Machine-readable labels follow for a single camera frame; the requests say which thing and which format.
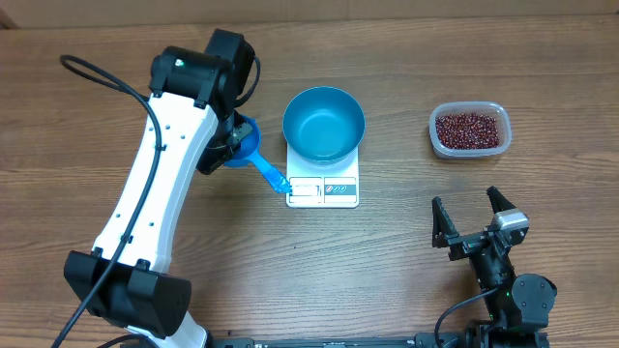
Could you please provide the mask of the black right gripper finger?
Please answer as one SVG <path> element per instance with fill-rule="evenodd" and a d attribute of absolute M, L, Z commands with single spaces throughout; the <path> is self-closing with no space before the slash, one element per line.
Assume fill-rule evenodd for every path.
<path fill-rule="evenodd" d="M 432 246 L 448 247 L 451 239 L 457 238 L 459 233 L 447 214 L 441 199 L 436 196 L 431 201 L 432 208 Z"/>
<path fill-rule="evenodd" d="M 486 190 L 486 195 L 495 214 L 516 208 L 495 186 L 489 187 Z"/>

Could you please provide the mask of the blue plastic measuring scoop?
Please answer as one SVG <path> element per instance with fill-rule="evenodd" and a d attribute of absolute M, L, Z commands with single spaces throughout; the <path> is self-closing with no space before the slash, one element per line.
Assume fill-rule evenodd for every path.
<path fill-rule="evenodd" d="M 259 153 L 261 132 L 257 123 L 247 116 L 243 116 L 242 119 L 243 124 L 236 130 L 237 134 L 243 135 L 240 148 L 224 165 L 243 167 L 252 163 L 276 193 L 290 193 L 291 185 L 286 177 Z"/>

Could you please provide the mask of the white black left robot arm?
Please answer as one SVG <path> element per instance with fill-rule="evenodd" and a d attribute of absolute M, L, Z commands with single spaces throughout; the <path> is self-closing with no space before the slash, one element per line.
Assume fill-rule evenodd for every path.
<path fill-rule="evenodd" d="M 87 252 L 73 251 L 64 276 L 79 313 L 126 330 L 138 347 L 206 347 L 192 318 L 191 283 L 169 274 L 174 233 L 195 172 L 232 159 L 248 132 L 239 107 L 259 76 L 238 33 L 216 30 L 203 51 L 166 48 L 151 66 L 147 121 L 127 182 Z"/>

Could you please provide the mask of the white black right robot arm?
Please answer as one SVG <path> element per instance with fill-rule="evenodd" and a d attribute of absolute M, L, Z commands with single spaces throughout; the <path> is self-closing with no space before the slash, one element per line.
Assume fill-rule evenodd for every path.
<path fill-rule="evenodd" d="M 441 199 L 432 199 L 432 245 L 447 248 L 452 261 L 466 259 L 480 293 L 446 309 L 432 333 L 433 347 L 547 347 L 544 329 L 555 304 L 557 287 L 547 277 L 518 275 L 509 257 L 529 230 L 528 216 L 496 187 L 486 190 L 493 218 L 482 231 L 461 235 Z M 453 312 L 482 300 L 486 320 L 473 320 L 461 333 L 441 333 L 443 321 Z"/>

